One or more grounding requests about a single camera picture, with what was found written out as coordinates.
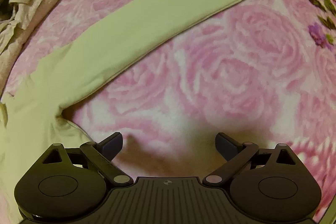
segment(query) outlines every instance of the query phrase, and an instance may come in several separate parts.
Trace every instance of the dark leaf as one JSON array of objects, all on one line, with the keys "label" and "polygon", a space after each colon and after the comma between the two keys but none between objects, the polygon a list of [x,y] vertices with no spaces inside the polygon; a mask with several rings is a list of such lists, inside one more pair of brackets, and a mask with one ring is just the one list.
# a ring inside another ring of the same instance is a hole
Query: dark leaf
[{"label": "dark leaf", "polygon": [[327,40],[331,45],[334,45],[334,38],[330,34],[326,34]]},{"label": "dark leaf", "polygon": [[312,5],[315,5],[319,9],[321,9],[323,12],[326,12],[327,10],[324,8],[324,6],[320,3],[319,0],[309,0]]},{"label": "dark leaf", "polygon": [[324,5],[334,16],[336,16],[336,9],[331,0],[324,0]]},{"label": "dark leaf", "polygon": [[332,21],[332,19],[328,16],[327,19],[325,20],[324,18],[317,16],[320,20],[320,22],[327,27],[328,29],[334,29],[336,30],[336,26],[334,24],[334,22]]}]

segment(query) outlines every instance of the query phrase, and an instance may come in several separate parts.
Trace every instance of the logo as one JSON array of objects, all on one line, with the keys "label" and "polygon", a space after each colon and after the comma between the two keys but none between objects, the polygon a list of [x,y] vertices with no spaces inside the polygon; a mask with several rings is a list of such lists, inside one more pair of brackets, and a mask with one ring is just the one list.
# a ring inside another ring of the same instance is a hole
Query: logo
[{"label": "logo", "polygon": [[173,182],[172,182],[171,180],[167,179],[167,180],[165,180],[163,183],[164,183],[165,185],[171,185]]}]

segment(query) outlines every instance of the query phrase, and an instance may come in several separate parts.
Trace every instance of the garment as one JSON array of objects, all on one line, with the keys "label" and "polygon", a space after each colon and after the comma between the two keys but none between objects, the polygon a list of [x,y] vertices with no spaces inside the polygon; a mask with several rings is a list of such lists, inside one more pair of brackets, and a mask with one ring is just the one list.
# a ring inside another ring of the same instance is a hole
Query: garment
[{"label": "garment", "polygon": [[89,137],[62,118],[157,46],[241,0],[133,0],[42,58],[14,97],[0,104],[0,179],[13,222],[16,183],[52,143],[78,147]]}]

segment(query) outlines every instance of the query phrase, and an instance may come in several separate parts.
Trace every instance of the triangular cutout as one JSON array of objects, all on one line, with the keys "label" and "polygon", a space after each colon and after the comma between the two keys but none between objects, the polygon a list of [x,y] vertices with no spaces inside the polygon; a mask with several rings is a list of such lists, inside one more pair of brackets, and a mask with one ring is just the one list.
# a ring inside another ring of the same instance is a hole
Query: triangular cutout
[{"label": "triangular cutout", "polygon": [[60,163],[62,162],[61,156],[57,149],[54,149],[49,156],[44,160],[44,164]]},{"label": "triangular cutout", "polygon": [[286,149],[281,149],[277,159],[277,163],[295,165],[295,162],[293,161]]}]

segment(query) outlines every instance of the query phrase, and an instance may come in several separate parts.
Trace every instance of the floral pattern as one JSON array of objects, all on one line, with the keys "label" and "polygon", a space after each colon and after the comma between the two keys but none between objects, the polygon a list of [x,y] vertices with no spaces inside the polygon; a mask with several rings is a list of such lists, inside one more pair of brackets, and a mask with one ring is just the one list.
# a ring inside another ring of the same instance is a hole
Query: floral pattern
[{"label": "floral pattern", "polygon": [[[29,39],[6,91],[14,94],[41,57],[130,1],[61,0]],[[325,11],[309,0],[244,0],[63,115],[95,141],[120,131],[124,148],[114,163],[133,178],[203,178],[223,163],[214,147],[220,131],[260,147],[286,142],[322,189],[318,221],[336,193],[336,31],[317,17],[335,16],[318,1]],[[3,200],[0,222],[8,224]]]}]

